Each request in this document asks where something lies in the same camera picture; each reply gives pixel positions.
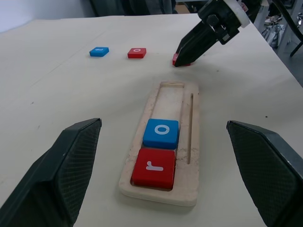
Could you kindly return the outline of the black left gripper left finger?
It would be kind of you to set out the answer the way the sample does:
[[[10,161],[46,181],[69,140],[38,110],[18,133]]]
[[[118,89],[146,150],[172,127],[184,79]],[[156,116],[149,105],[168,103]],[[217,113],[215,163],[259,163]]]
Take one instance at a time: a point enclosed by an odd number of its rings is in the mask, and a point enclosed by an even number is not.
[[[74,226],[92,175],[102,120],[64,129],[0,209],[2,227]]]

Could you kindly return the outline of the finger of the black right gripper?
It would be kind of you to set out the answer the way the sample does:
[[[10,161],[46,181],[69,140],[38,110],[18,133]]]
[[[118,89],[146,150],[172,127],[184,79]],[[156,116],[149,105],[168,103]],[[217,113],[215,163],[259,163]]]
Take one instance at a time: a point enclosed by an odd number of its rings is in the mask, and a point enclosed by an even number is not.
[[[180,41],[174,66],[181,67],[193,63],[216,42],[216,35],[211,28],[193,28]]]
[[[180,41],[176,53],[179,56],[200,57],[205,52],[202,44],[207,33],[206,25],[200,21]]]

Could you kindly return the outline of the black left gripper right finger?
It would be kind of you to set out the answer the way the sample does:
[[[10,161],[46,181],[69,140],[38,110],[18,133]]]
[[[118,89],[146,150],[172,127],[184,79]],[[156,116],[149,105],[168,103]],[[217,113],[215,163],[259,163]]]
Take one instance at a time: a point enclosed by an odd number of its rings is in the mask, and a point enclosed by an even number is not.
[[[303,225],[303,159],[276,132],[228,121],[242,180],[268,227]]]

